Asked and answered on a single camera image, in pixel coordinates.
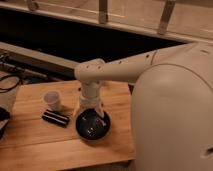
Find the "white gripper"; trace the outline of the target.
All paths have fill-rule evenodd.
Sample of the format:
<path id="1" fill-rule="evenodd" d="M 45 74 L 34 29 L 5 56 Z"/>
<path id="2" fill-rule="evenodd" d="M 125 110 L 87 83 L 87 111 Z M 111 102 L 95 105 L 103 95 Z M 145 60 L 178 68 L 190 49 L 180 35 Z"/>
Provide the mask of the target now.
<path id="1" fill-rule="evenodd" d="M 96 112 L 101 118 L 104 118 L 104 110 L 98 107 L 100 100 L 100 87 L 97 82 L 82 83 L 81 94 L 79 97 L 80 106 L 76 111 L 76 118 L 83 112 L 83 108 L 96 108 Z"/>

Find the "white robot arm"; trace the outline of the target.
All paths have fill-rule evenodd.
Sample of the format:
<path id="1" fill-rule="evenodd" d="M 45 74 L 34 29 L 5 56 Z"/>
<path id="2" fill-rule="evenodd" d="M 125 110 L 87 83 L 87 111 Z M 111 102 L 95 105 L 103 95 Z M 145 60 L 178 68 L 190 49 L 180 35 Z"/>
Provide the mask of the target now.
<path id="1" fill-rule="evenodd" d="M 106 63 L 79 64 L 81 104 L 96 81 L 134 85 L 136 171 L 213 171 L 213 44 L 189 43 Z"/>

